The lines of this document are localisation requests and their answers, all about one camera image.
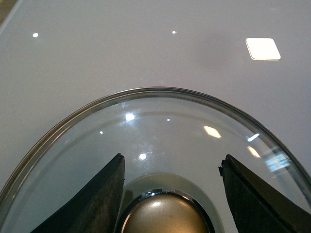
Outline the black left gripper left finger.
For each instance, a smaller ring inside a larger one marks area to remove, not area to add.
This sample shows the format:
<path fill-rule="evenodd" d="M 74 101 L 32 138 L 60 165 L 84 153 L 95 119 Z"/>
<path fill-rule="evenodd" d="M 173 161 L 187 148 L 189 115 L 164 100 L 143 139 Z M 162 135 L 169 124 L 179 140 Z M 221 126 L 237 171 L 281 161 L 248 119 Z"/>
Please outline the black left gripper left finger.
<path fill-rule="evenodd" d="M 121 205 L 125 173 L 118 153 L 72 199 L 34 233 L 112 233 Z"/>

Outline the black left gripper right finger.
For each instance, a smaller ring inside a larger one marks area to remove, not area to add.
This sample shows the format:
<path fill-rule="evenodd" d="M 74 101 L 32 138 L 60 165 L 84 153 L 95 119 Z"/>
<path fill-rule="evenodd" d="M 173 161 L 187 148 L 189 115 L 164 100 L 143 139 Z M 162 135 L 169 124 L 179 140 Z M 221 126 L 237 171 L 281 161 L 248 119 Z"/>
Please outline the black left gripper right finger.
<path fill-rule="evenodd" d="M 309 233 L 311 215 L 228 154 L 219 173 L 240 233 Z"/>

